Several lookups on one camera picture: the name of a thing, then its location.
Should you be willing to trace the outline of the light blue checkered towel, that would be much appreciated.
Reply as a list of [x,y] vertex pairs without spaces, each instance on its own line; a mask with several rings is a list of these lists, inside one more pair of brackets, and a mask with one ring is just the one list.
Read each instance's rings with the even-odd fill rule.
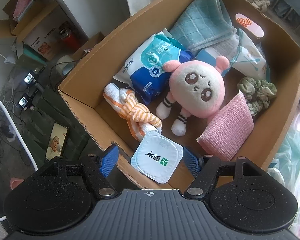
[[194,0],[170,30],[192,54],[226,41],[236,33],[222,0]]

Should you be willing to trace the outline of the brown cardboard box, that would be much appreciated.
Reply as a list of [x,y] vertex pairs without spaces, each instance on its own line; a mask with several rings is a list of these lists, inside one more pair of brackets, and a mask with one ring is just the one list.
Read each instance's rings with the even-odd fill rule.
[[[111,142],[116,142],[132,156],[139,143],[133,139],[127,122],[124,121],[105,101],[104,88],[124,60],[134,52],[150,35],[171,27],[194,0],[156,0],[149,6],[130,17],[117,27],[102,42],[96,45],[80,63],[71,71],[59,86],[59,92],[70,110],[91,135],[98,146],[104,150]],[[239,149],[235,157],[244,156],[264,170],[267,169],[275,153],[279,149],[287,130],[292,123],[296,107],[300,99],[300,47],[275,22],[263,16],[245,0],[222,0],[233,18],[242,13],[256,22],[265,31],[261,45],[270,65],[271,82],[277,88],[277,95],[268,109],[257,117],[254,129]],[[217,94],[217,85],[208,88],[208,77],[201,77],[198,70],[176,70],[181,81],[171,84],[173,97],[181,99],[181,103],[190,103],[192,95],[197,101],[210,99]],[[162,134],[182,146],[189,147],[192,152],[204,154],[197,138],[206,127],[206,120],[191,116],[187,121],[185,135],[179,137],[172,133],[171,127],[181,107],[172,106],[170,115],[163,120]],[[121,155],[117,162],[118,169],[135,185],[142,189],[181,189],[193,181],[188,169],[180,164],[166,184],[158,184],[131,167]]]

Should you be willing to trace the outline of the pink plush doll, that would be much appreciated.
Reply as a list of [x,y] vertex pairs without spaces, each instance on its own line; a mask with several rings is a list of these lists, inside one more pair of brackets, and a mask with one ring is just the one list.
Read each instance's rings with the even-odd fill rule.
[[163,64],[163,70],[171,74],[170,91],[157,106],[156,114],[165,120],[174,103],[181,105],[181,111],[171,127],[174,135],[185,135],[190,116],[211,121],[219,112],[225,97],[221,73],[229,67],[230,62],[224,56],[217,57],[215,66],[198,60],[184,63],[171,60]]

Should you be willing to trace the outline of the orange striped knotted towel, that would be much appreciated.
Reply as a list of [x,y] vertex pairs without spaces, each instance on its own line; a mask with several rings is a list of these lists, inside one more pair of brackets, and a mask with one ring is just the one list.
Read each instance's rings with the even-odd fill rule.
[[162,121],[138,102],[132,89],[119,88],[114,83],[106,85],[103,97],[113,110],[127,121],[131,135],[141,141],[147,132],[162,132]]

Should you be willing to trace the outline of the pink knitted cloth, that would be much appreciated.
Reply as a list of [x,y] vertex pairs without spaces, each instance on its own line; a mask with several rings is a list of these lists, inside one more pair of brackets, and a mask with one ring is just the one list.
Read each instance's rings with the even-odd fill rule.
[[198,144],[207,154],[230,161],[254,129],[244,94],[238,92],[209,122]]

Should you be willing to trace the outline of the green floral scrunchie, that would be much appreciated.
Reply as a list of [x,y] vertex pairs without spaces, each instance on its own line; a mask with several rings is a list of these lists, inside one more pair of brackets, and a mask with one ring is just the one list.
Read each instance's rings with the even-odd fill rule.
[[257,116],[266,110],[272,98],[277,94],[276,86],[267,80],[244,77],[237,84],[237,88],[244,95],[244,98],[252,116]]

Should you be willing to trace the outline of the blue wet wipes pack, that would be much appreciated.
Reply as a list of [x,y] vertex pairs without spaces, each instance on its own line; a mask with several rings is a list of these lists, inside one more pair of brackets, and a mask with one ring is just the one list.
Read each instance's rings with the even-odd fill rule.
[[166,88],[170,73],[163,64],[171,60],[190,61],[193,55],[164,29],[153,34],[126,59],[113,79],[135,90],[149,105]]

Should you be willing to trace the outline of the pink patterned table mat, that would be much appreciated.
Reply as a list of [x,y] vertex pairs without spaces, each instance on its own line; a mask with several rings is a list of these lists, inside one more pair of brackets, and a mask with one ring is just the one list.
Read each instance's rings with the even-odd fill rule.
[[290,231],[300,239],[300,101],[292,124],[267,172],[294,194],[298,202],[297,215]]

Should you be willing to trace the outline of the red thermos bottle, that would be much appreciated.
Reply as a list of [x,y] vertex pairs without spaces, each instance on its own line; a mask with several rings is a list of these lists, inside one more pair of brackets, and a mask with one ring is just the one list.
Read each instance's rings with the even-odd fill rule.
[[81,47],[79,39],[72,32],[71,29],[62,29],[59,31],[59,35],[65,46],[71,49],[73,52],[76,52]]

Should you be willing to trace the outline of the blue white snack bag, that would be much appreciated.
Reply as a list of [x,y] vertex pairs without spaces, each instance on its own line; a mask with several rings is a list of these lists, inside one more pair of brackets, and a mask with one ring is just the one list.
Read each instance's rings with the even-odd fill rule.
[[261,46],[256,46],[242,29],[238,28],[237,34],[239,42],[236,55],[230,61],[230,67],[246,77],[270,82],[270,68]]

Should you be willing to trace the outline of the white yogurt cup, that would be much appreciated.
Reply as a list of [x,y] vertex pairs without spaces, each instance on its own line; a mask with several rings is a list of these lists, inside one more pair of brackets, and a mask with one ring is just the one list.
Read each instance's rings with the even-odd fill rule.
[[156,131],[146,133],[130,164],[159,184],[169,181],[183,157],[183,146]]

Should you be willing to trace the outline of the white blue printed box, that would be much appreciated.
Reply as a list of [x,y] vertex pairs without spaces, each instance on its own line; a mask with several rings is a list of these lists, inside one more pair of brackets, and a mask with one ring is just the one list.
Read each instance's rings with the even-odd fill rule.
[[218,56],[226,57],[230,62],[230,67],[224,70],[221,75],[224,77],[230,68],[236,63],[236,58],[238,54],[239,46],[239,36],[237,34],[233,35],[231,38],[213,44],[209,47],[202,49],[196,56],[199,61],[206,62],[212,66],[216,65],[216,58]]

